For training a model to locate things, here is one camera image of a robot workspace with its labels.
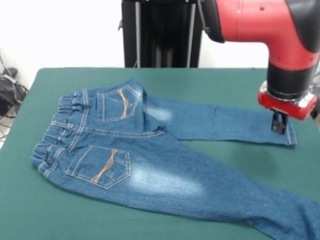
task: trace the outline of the denim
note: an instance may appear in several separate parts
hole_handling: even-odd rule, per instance
[[[148,96],[135,79],[61,97],[30,163],[67,191],[132,208],[246,221],[279,240],[320,240],[320,205],[259,183],[179,140],[294,146],[272,113]]]

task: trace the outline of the green table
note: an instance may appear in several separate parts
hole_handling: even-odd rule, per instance
[[[0,240],[269,239],[244,222],[152,213],[73,194],[29,164],[60,96],[75,90],[136,77],[153,96],[263,110],[257,93],[265,76],[265,69],[41,69],[0,152]],[[320,202],[319,130],[310,118],[294,120],[294,126],[294,149],[232,141],[185,144],[261,182]]]

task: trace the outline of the pant leg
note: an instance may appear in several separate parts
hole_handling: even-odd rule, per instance
[[[147,94],[144,95],[143,110],[149,129],[160,123],[168,134],[178,140],[297,144],[291,120],[285,135],[271,131],[273,113],[270,110],[180,102]]]
[[[114,149],[113,166],[95,183]],[[49,163],[54,156],[52,152]],[[247,221],[277,240],[320,239],[318,203],[256,182],[164,132],[123,137],[85,131],[73,152],[60,153],[48,180],[71,192],[136,209]]]

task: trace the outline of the blue denim jeans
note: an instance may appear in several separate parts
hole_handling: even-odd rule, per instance
[[[135,79],[63,96],[31,164],[92,198],[213,221],[247,221],[274,239],[320,240],[320,205],[200,154],[178,140],[294,146],[272,113],[151,97]]]

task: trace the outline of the power cord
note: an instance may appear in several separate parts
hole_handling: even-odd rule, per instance
[[[7,68],[1,53],[0,63],[3,68],[3,72],[0,73],[0,143],[6,140],[7,135],[1,129],[8,128],[9,125],[3,124],[1,121],[4,118],[14,119],[18,113],[18,110],[25,99],[28,90],[26,87],[18,83],[15,77],[18,74],[18,70],[14,67]]]

